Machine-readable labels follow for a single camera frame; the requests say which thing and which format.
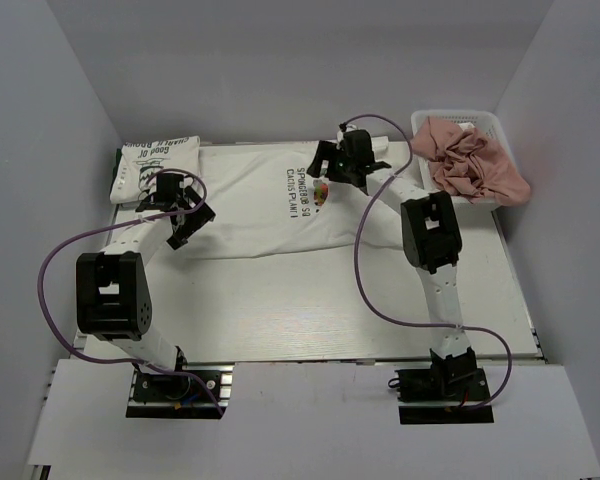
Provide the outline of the white graphic t-shirt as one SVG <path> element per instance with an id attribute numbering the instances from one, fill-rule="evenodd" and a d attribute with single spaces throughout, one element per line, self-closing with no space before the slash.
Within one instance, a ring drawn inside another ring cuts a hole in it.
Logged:
<path id="1" fill-rule="evenodd" d="M 399 250 L 399 216 L 368 205 L 357 188 L 310 177 L 314 142 L 241 151 L 203 149 L 200 176 L 215 219 L 181 253 L 194 259 L 258 258 L 364 243 Z"/>

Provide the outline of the pink t-shirt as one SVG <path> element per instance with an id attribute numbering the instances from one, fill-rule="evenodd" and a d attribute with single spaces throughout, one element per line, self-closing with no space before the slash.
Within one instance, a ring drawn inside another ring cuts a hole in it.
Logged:
<path id="1" fill-rule="evenodd" d="M 530 185 L 501 143 L 477 127 L 463 128 L 428 116 L 414 135 L 412 147 L 427 162 L 433 186 L 453 197 L 507 207 L 520 206 L 531 197 Z"/>

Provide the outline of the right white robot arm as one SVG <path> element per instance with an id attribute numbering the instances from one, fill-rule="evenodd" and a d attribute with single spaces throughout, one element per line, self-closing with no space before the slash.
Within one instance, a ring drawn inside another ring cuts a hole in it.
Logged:
<path id="1" fill-rule="evenodd" d="M 402 176 L 405 169 L 378 160 L 367 131 L 349 130 L 339 133 L 336 142 L 318 142 L 307 174 L 356 187 L 372 204 L 381 202 L 400 216 L 403 251 L 421 280 L 428 325 L 435 331 L 432 388 L 452 399 L 466 389 L 468 376 L 477 369 L 475 352 L 463 332 L 457 291 L 460 229 L 450 195 L 415 186 Z"/>

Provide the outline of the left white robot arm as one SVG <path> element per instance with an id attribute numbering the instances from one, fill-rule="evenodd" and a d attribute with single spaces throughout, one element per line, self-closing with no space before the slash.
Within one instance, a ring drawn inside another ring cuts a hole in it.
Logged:
<path id="1" fill-rule="evenodd" d="M 179 399 L 191 387 L 180 365 L 181 350 L 152 324 L 153 305 L 145 267 L 164 245 L 184 247 L 216 214 L 206 204 L 206 187 L 194 174 L 167 168 L 152 174 L 154 190 L 121 228 L 116 240 L 76 262 L 77 325 L 80 332 L 106 341 L 133 362 L 159 371 L 157 387 Z"/>

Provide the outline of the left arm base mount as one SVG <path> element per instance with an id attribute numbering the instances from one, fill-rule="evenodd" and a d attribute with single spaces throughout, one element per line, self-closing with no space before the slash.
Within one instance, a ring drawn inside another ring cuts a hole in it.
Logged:
<path id="1" fill-rule="evenodd" d="M 133 419 L 220 420 L 233 383 L 233 365 L 183 366 L 204 384 L 189 377 L 135 370 L 126 407 Z"/>

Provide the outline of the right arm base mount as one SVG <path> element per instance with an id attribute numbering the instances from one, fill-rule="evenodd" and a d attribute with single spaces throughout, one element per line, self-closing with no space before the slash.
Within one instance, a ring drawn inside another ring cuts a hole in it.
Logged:
<path id="1" fill-rule="evenodd" d="M 395 372 L 387 382 L 398 395 L 402 425 L 492 424 L 492 407 L 485 403 L 490 391 L 475 353 L 442 358 L 431 354 L 428 368 Z"/>

